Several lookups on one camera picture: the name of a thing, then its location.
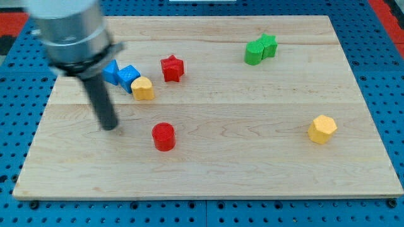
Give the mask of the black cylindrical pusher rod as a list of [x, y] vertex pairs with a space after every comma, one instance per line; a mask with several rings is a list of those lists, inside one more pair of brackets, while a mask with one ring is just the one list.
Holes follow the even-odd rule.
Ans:
[[96, 74], [82, 82], [102, 129], [106, 131], [115, 129], [118, 118], [102, 75]]

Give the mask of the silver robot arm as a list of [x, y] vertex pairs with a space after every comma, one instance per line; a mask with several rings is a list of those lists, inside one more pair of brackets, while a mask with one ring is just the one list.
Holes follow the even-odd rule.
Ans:
[[102, 77], [103, 68], [123, 50], [109, 33], [98, 0], [24, 0], [50, 68], [81, 81], [102, 129], [118, 118]]

